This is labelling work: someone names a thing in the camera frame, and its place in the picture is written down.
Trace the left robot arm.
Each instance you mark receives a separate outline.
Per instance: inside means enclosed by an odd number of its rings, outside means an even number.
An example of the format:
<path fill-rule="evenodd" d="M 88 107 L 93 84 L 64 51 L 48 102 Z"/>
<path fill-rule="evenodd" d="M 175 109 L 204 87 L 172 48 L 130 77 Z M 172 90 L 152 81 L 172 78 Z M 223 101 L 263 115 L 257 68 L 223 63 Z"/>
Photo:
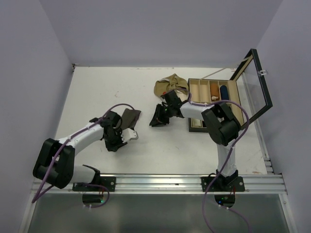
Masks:
<path fill-rule="evenodd" d="M 109 152 L 116 152 L 127 143 L 122 139 L 122 117 L 110 111 L 103 118 L 94 118 L 85 128 L 59 140 L 44 141 L 33 169 L 33 176 L 57 188 L 69 183 L 84 183 L 89 190 L 101 185 L 100 171 L 75 164 L 75 156 L 96 141 L 104 141 Z"/>

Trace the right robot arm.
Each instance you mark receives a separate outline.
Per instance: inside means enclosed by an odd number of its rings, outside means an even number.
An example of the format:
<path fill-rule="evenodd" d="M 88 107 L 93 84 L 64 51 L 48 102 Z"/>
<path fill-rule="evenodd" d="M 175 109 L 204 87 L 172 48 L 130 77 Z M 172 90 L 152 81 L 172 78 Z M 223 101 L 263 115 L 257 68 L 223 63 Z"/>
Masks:
<path fill-rule="evenodd" d="M 229 191 L 238 178 L 235 159 L 235 144 L 239 139 L 241 125 L 234 116 L 227 103 L 230 100 L 221 100 L 212 104 L 200 104 L 181 100 L 176 91 L 170 91 L 161 96 L 164 101 L 155 108 L 155 113 L 149 126 L 158 127 L 169 124 L 170 118 L 192 118 L 205 123 L 207 132 L 217 145 L 218 167 L 215 177 L 202 177 L 202 190 Z"/>

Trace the brown underwear beige waistband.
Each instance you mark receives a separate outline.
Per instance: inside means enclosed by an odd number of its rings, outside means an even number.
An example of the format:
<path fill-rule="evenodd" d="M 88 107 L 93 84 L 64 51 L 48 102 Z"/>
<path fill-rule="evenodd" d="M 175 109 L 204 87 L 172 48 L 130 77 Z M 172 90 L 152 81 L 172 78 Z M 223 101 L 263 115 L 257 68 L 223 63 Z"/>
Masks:
<path fill-rule="evenodd" d="M 132 129 L 134 130 L 139 116 L 141 114 L 140 110 L 133 110 L 126 108 L 121 116 L 121 129 Z"/>

